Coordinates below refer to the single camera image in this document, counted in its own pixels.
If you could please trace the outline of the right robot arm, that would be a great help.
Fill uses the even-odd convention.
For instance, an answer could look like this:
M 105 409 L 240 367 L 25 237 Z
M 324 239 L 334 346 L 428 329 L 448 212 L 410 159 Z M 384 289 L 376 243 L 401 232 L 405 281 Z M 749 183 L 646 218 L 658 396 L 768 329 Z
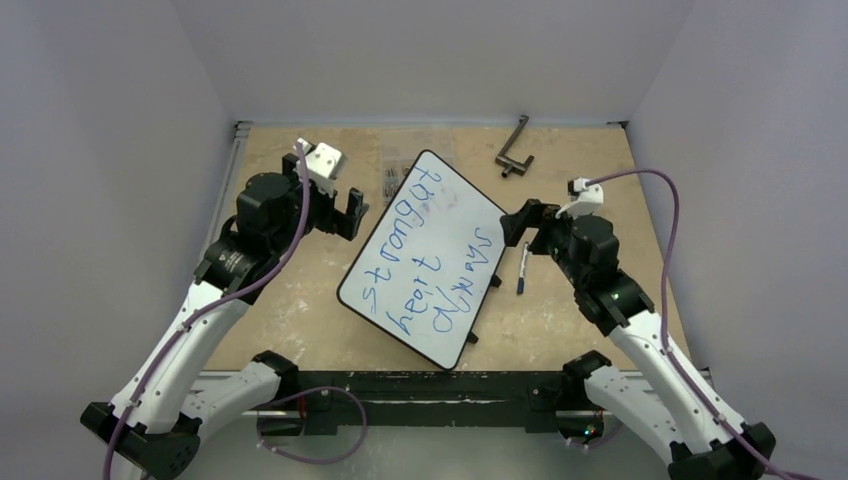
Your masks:
M 528 228 L 530 253 L 550 257 L 574 289 L 580 313 L 638 368 L 653 392 L 634 387 L 609 359 L 591 351 L 563 366 L 564 399 L 612 413 L 666 465 L 672 479 L 759 479 L 776 439 L 724 402 L 662 329 L 641 286 L 619 266 L 619 241 L 608 220 L 559 214 L 536 199 L 501 217 L 506 246 Z

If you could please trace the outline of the white whiteboard black frame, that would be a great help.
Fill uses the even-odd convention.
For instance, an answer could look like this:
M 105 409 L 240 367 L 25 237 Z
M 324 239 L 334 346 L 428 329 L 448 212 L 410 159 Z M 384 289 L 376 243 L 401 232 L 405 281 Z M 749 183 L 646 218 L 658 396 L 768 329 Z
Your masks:
M 422 151 L 340 282 L 338 301 L 436 367 L 454 369 L 505 251 L 504 213 Z

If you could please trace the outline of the white marker pen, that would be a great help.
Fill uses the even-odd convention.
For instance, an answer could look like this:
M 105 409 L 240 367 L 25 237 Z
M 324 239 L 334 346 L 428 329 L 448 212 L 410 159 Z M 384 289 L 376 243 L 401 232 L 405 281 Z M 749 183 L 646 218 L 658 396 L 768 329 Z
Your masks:
M 528 262 L 528 257 L 530 255 L 529 247 L 530 247 L 529 242 L 525 242 L 523 244 L 523 247 L 522 247 L 521 259 L 520 259 L 520 264 L 519 264 L 518 279 L 517 279 L 517 284 L 516 284 L 516 294 L 517 295 L 522 295 L 525 291 L 527 262 Z

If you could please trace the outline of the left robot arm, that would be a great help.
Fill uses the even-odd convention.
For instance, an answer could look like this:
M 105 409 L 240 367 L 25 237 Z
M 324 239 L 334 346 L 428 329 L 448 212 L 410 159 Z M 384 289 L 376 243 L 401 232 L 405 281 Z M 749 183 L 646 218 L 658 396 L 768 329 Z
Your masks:
M 336 208 L 335 184 L 345 163 L 327 144 L 298 141 L 279 171 L 247 180 L 148 359 L 111 400 L 93 402 L 81 415 L 82 425 L 106 444 L 103 478 L 174 479 L 205 440 L 242 413 L 291 406 L 304 416 L 308 398 L 326 394 L 323 387 L 305 387 L 298 367 L 272 351 L 211 388 L 194 392 L 193 385 L 308 233 L 355 238 L 368 206 L 351 189 L 346 208 Z

